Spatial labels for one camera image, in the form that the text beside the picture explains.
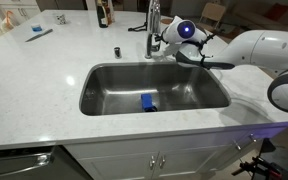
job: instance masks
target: kitchen faucet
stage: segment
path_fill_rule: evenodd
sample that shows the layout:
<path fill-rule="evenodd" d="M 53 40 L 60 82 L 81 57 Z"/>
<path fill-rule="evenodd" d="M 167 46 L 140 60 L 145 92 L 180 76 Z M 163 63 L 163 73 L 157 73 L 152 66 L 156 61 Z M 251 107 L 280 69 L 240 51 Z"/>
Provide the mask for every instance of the kitchen faucet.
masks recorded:
<path fill-rule="evenodd" d="M 146 38 L 146 52 L 145 58 L 151 59 L 152 52 L 157 52 L 160 49 L 160 44 L 152 45 L 152 38 L 154 35 L 159 35 L 161 32 L 161 6 L 159 0 L 150 0 L 150 5 L 147 14 L 147 38 Z"/>

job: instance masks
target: quartz countertop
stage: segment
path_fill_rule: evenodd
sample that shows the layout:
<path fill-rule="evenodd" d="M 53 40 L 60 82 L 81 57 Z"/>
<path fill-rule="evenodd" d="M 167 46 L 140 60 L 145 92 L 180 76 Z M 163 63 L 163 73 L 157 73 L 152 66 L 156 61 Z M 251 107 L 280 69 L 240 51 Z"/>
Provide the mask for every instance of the quartz countertop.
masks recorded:
<path fill-rule="evenodd" d="M 79 100 L 95 65 L 174 59 L 144 58 L 146 32 L 127 31 L 144 23 L 143 13 L 115 12 L 116 22 L 101 29 L 95 11 L 61 11 L 66 25 L 54 24 L 54 12 L 44 11 L 0 37 L 0 149 L 288 126 L 288 113 L 267 98 L 272 79 L 247 65 L 211 70 L 231 98 L 225 108 L 86 116 Z M 36 34 L 32 23 L 54 31 L 26 43 Z M 225 46 L 215 37 L 206 51 L 215 54 Z M 114 47 L 121 48 L 121 59 L 115 59 Z"/>

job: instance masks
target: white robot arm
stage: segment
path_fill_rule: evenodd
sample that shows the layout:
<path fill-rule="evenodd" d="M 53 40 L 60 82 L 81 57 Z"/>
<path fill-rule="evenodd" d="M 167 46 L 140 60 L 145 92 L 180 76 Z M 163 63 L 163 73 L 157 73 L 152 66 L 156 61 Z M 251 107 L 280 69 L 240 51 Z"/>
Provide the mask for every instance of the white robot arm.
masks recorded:
<path fill-rule="evenodd" d="M 269 86 L 268 98 L 275 107 L 288 112 L 288 32 L 247 31 L 232 40 L 220 53 L 204 55 L 201 53 L 203 45 L 210 39 L 212 36 L 207 36 L 193 22 L 178 17 L 162 33 L 163 41 L 181 43 L 176 53 L 176 61 L 181 65 L 232 69 L 250 64 L 274 71 L 279 76 Z"/>

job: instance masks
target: wine bottle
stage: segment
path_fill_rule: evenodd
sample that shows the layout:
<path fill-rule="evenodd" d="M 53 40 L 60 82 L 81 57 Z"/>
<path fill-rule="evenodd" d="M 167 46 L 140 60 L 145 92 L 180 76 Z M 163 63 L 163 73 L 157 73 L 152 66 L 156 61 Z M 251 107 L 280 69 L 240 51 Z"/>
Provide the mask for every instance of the wine bottle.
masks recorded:
<path fill-rule="evenodd" d="M 107 22 L 107 15 L 105 8 L 102 4 L 102 0 L 97 1 L 97 19 L 98 19 L 98 25 L 100 28 L 107 28 L 108 22 Z"/>

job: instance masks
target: kitchen sink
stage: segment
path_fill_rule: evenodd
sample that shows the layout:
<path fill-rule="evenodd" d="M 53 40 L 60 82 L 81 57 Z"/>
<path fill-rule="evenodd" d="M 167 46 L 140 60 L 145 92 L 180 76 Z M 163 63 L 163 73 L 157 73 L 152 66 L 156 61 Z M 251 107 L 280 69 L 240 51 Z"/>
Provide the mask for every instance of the kitchen sink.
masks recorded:
<path fill-rule="evenodd" d="M 214 75 L 176 63 L 100 64 L 85 82 L 80 109 L 90 116 L 142 113 L 141 94 L 158 111 L 220 108 L 230 99 Z"/>

